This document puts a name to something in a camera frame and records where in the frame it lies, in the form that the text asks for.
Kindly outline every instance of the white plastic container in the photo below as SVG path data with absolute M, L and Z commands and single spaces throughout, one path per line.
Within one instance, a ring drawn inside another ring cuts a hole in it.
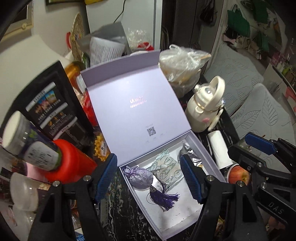
M 28 240 L 36 214 L 33 212 L 19 210 L 16 205 L 13 205 L 12 210 L 15 221 L 22 230 L 23 240 Z
M 33 180 L 16 172 L 10 179 L 12 200 L 16 208 L 23 211 L 35 212 L 49 187 L 48 183 Z

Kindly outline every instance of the white roll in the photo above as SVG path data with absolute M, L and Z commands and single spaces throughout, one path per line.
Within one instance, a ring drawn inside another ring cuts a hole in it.
M 228 149 L 220 131 L 213 131 L 208 134 L 212 151 L 216 158 L 216 164 L 219 169 L 225 168 L 233 164 L 228 156 Z

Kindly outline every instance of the lavender gift box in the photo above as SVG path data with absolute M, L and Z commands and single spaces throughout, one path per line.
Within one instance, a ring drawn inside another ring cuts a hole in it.
M 81 73 L 109 149 L 126 165 L 148 168 L 164 148 L 178 159 L 183 143 L 201 159 L 205 172 L 225 181 L 215 162 L 191 131 L 184 111 L 158 67 L 159 51 L 125 56 Z M 124 179 L 146 219 L 162 240 L 194 224 L 202 205 L 194 200 L 183 178 L 169 190 L 178 193 L 174 207 L 163 212 L 147 201 L 149 189 L 133 188 Z

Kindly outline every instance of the purple tassel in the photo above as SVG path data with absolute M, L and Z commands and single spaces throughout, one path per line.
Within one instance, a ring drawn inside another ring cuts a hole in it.
M 159 205 L 165 212 L 170 210 L 174 206 L 174 202 L 178 201 L 179 194 L 165 194 L 165 184 L 161 183 L 163 191 L 158 191 L 155 187 L 150 186 L 150 198 L 151 200 Z

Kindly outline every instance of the box lid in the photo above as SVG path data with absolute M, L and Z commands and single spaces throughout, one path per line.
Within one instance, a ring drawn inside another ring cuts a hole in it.
M 159 51 L 125 56 L 81 72 L 98 123 L 118 166 L 191 127 L 166 77 Z

